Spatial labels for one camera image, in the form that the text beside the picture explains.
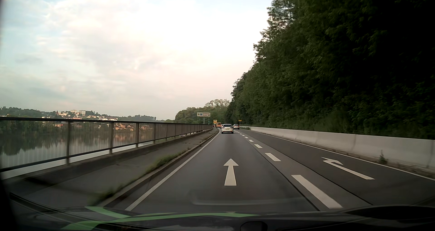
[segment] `sidewalk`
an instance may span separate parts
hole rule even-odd
[[[215,134],[216,130],[214,128],[209,132],[180,140],[176,144],[101,168],[22,197],[54,208],[92,205],[103,195],[144,175],[149,167],[162,157],[191,149]]]

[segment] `sky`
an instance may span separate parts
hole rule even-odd
[[[173,119],[231,99],[272,0],[1,0],[0,106]]]

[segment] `white car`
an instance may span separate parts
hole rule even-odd
[[[220,131],[221,134],[222,133],[232,133],[232,134],[234,133],[233,126],[231,124],[223,124],[221,126],[221,128],[222,128],[222,131]]]

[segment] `road sign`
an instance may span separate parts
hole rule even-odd
[[[197,117],[210,117],[210,112],[197,112]]]

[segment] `road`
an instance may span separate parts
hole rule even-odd
[[[435,180],[248,130],[217,134],[114,206],[157,212],[315,212],[434,205]]]

